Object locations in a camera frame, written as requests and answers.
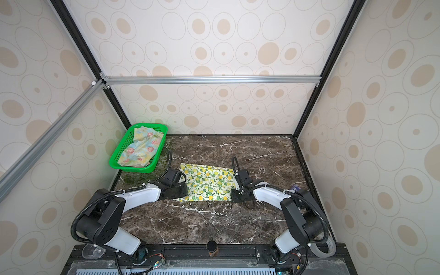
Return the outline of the lemon print green skirt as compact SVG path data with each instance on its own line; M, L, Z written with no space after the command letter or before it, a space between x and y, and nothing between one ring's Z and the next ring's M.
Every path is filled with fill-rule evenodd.
M187 195L176 201L231 201L237 185L231 168L181 163L180 170L186 175Z

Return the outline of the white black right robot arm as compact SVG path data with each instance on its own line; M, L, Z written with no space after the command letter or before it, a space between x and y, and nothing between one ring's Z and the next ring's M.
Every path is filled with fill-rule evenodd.
M336 245L330 236L328 220L307 190L284 190L252 179L248 170L240 168L236 157L232 157L231 163L237 182L231 191L232 202L260 201L283 212L287 229L272 242L276 256L302 247L322 259L335 254Z

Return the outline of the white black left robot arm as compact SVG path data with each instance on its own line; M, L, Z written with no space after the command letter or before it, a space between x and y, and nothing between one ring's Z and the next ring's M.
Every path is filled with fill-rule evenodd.
M167 154L166 171L154 181L128 190L100 189L74 218L70 233L74 240L97 245L142 262L148 253L146 244L120 227L122 215L138 206L163 200L185 198L186 175L171 167L173 152Z

